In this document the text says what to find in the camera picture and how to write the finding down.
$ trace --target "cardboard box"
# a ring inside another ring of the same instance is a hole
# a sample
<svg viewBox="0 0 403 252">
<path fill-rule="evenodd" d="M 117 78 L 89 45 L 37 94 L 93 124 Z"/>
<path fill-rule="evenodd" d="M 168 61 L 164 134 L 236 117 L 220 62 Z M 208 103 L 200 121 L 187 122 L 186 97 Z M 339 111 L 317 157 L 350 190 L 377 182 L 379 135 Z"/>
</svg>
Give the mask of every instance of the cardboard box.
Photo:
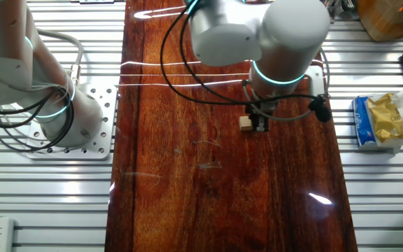
<svg viewBox="0 0 403 252">
<path fill-rule="evenodd" d="M 357 12 L 375 41 L 403 37 L 403 0 L 359 0 Z"/>
</svg>

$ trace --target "black cable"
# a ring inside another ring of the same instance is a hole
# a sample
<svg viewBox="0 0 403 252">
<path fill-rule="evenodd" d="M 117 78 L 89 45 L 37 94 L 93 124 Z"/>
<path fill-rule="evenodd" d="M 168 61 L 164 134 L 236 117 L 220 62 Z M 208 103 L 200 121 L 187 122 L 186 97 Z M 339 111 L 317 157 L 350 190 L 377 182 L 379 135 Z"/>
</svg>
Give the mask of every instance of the black cable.
<svg viewBox="0 0 403 252">
<path fill-rule="evenodd" d="M 60 92 L 63 95 L 66 95 L 66 92 L 63 90 L 60 90 Z M 42 147 L 36 147 L 36 146 L 30 146 L 29 144 L 23 143 L 22 141 L 20 141 L 19 139 L 16 139 L 7 129 L 4 129 L 6 131 L 6 133 L 12 137 L 14 140 L 16 140 L 18 143 L 22 144 L 23 146 L 26 146 L 30 149 L 19 149 L 19 148 L 15 148 L 13 146 L 11 146 L 10 144 L 6 143 L 1 137 L 0 137 L 0 142 L 5 145 L 6 147 L 17 151 L 17 152 L 33 152 L 33 151 L 39 151 L 39 150 L 43 150 L 43 149 L 47 149 L 50 147 L 55 146 L 56 144 L 58 144 L 69 132 L 69 130 L 71 129 L 71 126 L 73 124 L 73 120 L 74 120 L 74 106 L 73 103 L 71 101 L 71 98 L 69 97 L 69 94 L 66 95 L 66 97 L 64 98 L 64 103 L 68 104 L 67 108 L 66 108 L 66 119 L 64 122 L 64 126 L 63 126 L 63 130 L 62 132 L 59 134 L 59 136 L 57 136 L 57 138 L 55 138 L 54 140 L 52 140 L 49 144 L 42 146 Z"/>
<path fill-rule="evenodd" d="M 32 114 L 32 116 L 29 117 L 27 120 L 25 120 L 23 122 L 20 122 L 20 123 L 13 124 L 13 125 L 2 125 L 2 124 L 0 124 L 0 128 L 13 129 L 13 128 L 16 128 L 16 127 L 19 127 L 19 126 L 26 125 L 27 123 L 31 122 L 38 115 L 38 113 L 40 113 L 40 110 L 45 106 L 45 104 L 48 101 L 48 99 L 51 98 L 51 96 L 53 96 L 61 88 L 62 87 L 55 88 L 48 96 L 45 97 L 45 99 L 42 99 L 41 104 L 38 106 L 38 108 L 35 110 L 35 112 Z"/>
<path fill-rule="evenodd" d="M 279 99 L 287 99 L 287 98 L 295 98 L 295 97 L 303 97 L 303 98 L 309 98 L 309 99 L 315 99 L 315 96 L 312 95 L 308 95 L 308 94 L 287 94 L 287 95 L 283 95 L 283 96 L 277 96 L 277 97 L 272 97 L 270 99 L 262 99 L 262 100 L 258 100 L 258 101 L 237 101 L 234 99 L 230 99 L 228 97 L 224 97 L 221 94 L 218 94 L 216 92 L 214 92 L 213 90 L 211 90 L 209 87 L 206 87 L 205 84 L 203 82 L 201 82 L 198 77 L 195 75 L 195 73 L 190 69 L 186 59 L 184 58 L 184 53 L 182 54 L 182 58 L 183 61 L 185 63 L 185 66 L 187 67 L 188 71 L 191 73 L 191 75 L 199 82 L 199 84 L 201 86 L 203 86 L 205 89 L 207 89 L 208 91 L 212 92 L 215 95 L 218 95 L 220 98 L 223 99 L 228 99 L 231 100 L 232 102 L 220 102 L 220 101 L 202 101 L 202 100 L 198 100 L 198 99 L 194 99 L 192 97 L 189 97 L 187 95 L 182 94 L 181 92 L 179 92 L 169 81 L 169 79 L 167 78 L 166 75 L 166 71 L 164 70 L 164 46 L 166 44 L 166 41 L 172 31 L 172 29 L 175 27 L 176 23 L 182 18 L 182 16 L 185 14 L 185 12 L 188 10 L 188 8 L 190 7 L 190 5 L 186 6 L 186 8 L 180 13 L 180 15 L 178 15 L 178 17 L 172 22 L 171 26 L 167 29 L 166 34 L 164 35 L 162 44 L 161 44 L 161 49 L 160 49 L 160 66 L 161 66 L 161 71 L 162 71 L 162 75 L 165 79 L 165 81 L 167 82 L 168 86 L 172 89 L 172 91 L 174 91 L 177 95 L 190 100 L 192 102 L 197 102 L 200 104 L 212 104 L 212 105 L 248 105 L 248 104 L 260 104 L 262 102 L 275 102 L 278 101 Z M 185 25 L 188 23 L 190 16 L 188 16 L 188 18 L 185 21 L 185 24 L 183 24 L 183 26 L 185 27 Z"/>
<path fill-rule="evenodd" d="M 31 109 L 34 109 L 38 106 L 40 106 L 41 103 L 43 103 L 45 100 L 48 100 L 49 98 L 45 97 L 39 102 L 35 103 L 34 105 L 28 106 L 26 108 L 20 109 L 20 110 L 14 110 L 14 111 L 0 111 L 0 115 L 16 115 L 18 113 L 23 113 L 23 112 L 28 112 Z"/>
<path fill-rule="evenodd" d="M 197 102 L 200 104 L 212 104 L 212 105 L 231 105 L 231 103 L 227 102 L 217 102 L 217 101 L 201 101 L 198 99 L 191 98 L 187 95 L 182 94 L 179 92 L 170 82 L 170 80 L 167 78 L 166 71 L 164 70 L 164 46 L 166 45 L 167 38 L 169 37 L 172 29 L 175 27 L 176 23 L 181 19 L 181 17 L 185 14 L 185 12 L 188 10 L 190 7 L 190 4 L 188 4 L 183 11 L 181 11 L 180 15 L 172 22 L 171 26 L 167 29 L 166 34 L 164 35 L 164 38 L 161 43 L 161 49 L 160 49 L 160 66 L 161 66 L 161 72 L 162 75 L 167 83 L 167 85 L 174 91 L 177 95 L 192 101 L 192 102 Z"/>
</svg>

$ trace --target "metal mounting plate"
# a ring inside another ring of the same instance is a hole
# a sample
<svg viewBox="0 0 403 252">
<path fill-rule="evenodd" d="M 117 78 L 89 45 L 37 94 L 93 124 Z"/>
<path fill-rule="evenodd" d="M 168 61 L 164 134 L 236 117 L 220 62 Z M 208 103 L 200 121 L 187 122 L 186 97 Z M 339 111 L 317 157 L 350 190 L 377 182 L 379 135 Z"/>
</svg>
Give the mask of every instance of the metal mounting plate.
<svg viewBox="0 0 403 252">
<path fill-rule="evenodd" d="M 102 109 L 102 124 L 99 131 L 86 144 L 75 148 L 53 147 L 47 150 L 40 150 L 34 153 L 27 153 L 27 157 L 33 160 L 104 160 L 110 155 L 111 136 L 115 117 L 116 99 L 118 90 L 115 86 L 96 84 L 79 85 L 82 92 L 96 99 Z M 48 144 L 41 126 L 32 122 L 29 136 L 38 141 L 28 139 L 27 143 L 32 146 L 41 147 Z"/>
</svg>

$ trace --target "wooden table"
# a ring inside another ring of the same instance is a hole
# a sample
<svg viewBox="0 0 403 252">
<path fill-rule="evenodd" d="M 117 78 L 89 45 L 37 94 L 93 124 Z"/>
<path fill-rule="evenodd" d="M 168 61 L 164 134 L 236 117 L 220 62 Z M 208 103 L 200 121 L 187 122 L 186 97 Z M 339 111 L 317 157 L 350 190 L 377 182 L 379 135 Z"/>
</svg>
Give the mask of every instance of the wooden table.
<svg viewBox="0 0 403 252">
<path fill-rule="evenodd" d="M 310 115 L 240 132 L 243 106 L 196 104 L 165 85 L 160 45 L 181 3 L 127 0 L 106 251 L 357 251 L 332 121 Z M 177 31 L 167 73 L 195 84 L 179 64 Z M 196 61 L 188 31 L 185 52 Z M 244 99 L 248 62 L 191 66 L 218 92 Z M 218 101 L 196 85 L 178 89 Z M 307 92 L 305 80 L 297 92 Z M 308 102 L 282 101 L 275 114 L 297 116 Z"/>
</svg>

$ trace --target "small wooden block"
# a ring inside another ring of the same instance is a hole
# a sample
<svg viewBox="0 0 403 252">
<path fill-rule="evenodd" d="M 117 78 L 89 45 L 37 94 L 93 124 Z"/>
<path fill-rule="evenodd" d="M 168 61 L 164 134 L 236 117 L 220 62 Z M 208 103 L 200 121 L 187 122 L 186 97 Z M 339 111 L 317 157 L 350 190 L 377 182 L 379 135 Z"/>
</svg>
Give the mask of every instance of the small wooden block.
<svg viewBox="0 0 403 252">
<path fill-rule="evenodd" d="M 248 116 L 241 116 L 239 118 L 239 128 L 241 131 L 253 130 L 253 124 Z"/>
</svg>

